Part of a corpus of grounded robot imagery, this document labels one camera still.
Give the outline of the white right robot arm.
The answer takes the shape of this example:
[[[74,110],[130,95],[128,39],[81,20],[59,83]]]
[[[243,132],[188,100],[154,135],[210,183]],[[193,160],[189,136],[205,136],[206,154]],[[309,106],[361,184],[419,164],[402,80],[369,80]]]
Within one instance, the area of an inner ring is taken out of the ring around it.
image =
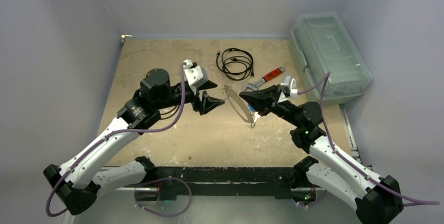
[[[352,208],[361,223],[390,223],[404,210],[398,181],[367,169],[331,142],[319,127],[318,102],[295,105],[285,95],[279,85],[239,94],[260,116],[273,113],[296,127],[292,141],[308,156],[294,165],[291,188],[320,186]]]

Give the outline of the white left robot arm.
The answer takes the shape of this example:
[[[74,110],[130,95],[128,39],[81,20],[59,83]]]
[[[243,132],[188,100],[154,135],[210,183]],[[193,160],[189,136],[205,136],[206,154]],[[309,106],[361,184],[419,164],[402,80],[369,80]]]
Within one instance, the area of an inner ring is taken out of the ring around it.
[[[166,70],[150,70],[133,97],[84,150],[61,165],[51,164],[44,169],[51,196],[58,196],[67,212],[81,214],[115,189],[132,184],[149,187],[160,180],[156,166],[145,156],[107,171],[102,167],[142,134],[154,133],[162,109],[176,107],[181,115],[184,105],[190,103],[194,111],[204,115],[224,103],[208,95],[207,90],[216,84],[202,67],[180,67],[180,74],[180,82],[171,85]]]

